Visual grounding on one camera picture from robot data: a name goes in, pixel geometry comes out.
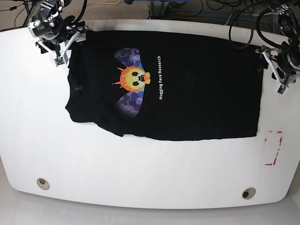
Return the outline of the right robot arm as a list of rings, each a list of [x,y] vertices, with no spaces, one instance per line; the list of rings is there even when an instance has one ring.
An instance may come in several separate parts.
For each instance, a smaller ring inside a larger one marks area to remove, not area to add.
[[[35,46],[42,54],[52,53],[56,61],[62,60],[64,53],[74,42],[86,39],[87,26],[81,19],[87,1],[83,2],[78,17],[70,15],[63,18],[61,13],[70,3],[70,0],[45,0],[28,24],[30,34],[38,39]]]

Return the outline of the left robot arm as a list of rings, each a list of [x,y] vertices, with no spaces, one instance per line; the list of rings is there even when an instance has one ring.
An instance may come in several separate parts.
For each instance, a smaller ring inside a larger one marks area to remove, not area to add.
[[[277,82],[277,92],[283,94],[289,84],[295,83],[300,76],[300,24],[293,12],[299,6],[298,0],[271,0],[256,20],[258,36],[269,46],[262,46],[256,52],[265,58],[272,69],[272,77]],[[277,15],[280,32],[288,38],[287,42],[277,44],[267,39],[260,30],[260,21],[267,14]]]

